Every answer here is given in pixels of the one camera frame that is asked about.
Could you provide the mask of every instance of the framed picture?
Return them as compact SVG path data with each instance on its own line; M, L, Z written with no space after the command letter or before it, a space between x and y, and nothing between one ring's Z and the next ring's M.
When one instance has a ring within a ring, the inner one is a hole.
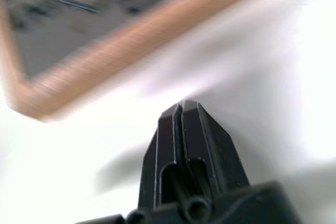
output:
M12 108L50 115L238 0L1 0Z

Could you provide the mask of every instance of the white surface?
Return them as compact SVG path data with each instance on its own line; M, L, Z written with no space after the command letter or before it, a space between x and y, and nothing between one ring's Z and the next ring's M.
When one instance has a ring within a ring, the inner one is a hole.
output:
M252 184L277 179L304 223L336 223L335 17L334 0L244 0L49 124L10 110L1 94L0 223L126 215L141 164L104 195L97 171L145 150L161 112L184 98L232 135Z

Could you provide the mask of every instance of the picture frame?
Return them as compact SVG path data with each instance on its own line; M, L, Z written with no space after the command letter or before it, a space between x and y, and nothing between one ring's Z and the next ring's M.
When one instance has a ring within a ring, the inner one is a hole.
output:
M236 1L165 0L37 78L29 79L10 25L6 3L0 0L0 43L10 106L32 118L51 115Z

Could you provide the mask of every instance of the white background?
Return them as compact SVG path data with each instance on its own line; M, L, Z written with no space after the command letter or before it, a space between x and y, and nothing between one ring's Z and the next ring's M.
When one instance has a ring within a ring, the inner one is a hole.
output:
M278 180L304 223L335 224L335 18L335 0L240 1L48 124L8 108L1 75L0 223L126 215L158 117L191 98L252 184Z

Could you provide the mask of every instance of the wooden frame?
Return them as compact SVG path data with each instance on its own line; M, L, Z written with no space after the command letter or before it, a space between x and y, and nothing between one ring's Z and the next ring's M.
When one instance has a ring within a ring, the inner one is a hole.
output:
M0 40L12 108L40 118L52 114L120 69L147 55L237 0L169 0L86 50L29 81L21 64L4 1Z

